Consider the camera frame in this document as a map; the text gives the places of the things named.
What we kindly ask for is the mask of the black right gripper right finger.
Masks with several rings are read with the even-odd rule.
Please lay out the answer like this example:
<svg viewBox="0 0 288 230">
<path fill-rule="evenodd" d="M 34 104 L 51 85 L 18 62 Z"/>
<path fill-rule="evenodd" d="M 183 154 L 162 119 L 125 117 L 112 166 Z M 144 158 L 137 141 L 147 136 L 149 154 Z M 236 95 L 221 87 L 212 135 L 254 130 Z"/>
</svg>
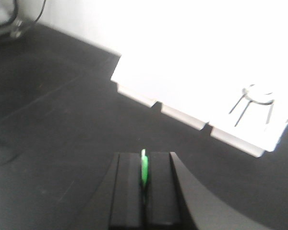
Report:
<svg viewBox="0 0 288 230">
<path fill-rule="evenodd" d="M 175 152 L 149 154 L 146 217 L 152 230 L 265 230 L 210 192 Z"/>
</svg>

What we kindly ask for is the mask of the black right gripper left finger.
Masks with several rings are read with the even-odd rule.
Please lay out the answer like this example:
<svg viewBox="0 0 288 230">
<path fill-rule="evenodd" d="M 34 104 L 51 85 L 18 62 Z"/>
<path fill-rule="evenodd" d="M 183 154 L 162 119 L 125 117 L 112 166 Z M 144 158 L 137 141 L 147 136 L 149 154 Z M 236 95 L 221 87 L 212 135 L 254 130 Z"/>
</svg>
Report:
<svg viewBox="0 0 288 230">
<path fill-rule="evenodd" d="M 115 153 L 103 181 L 72 223 L 73 230 L 141 230 L 141 158 Z"/>
</svg>

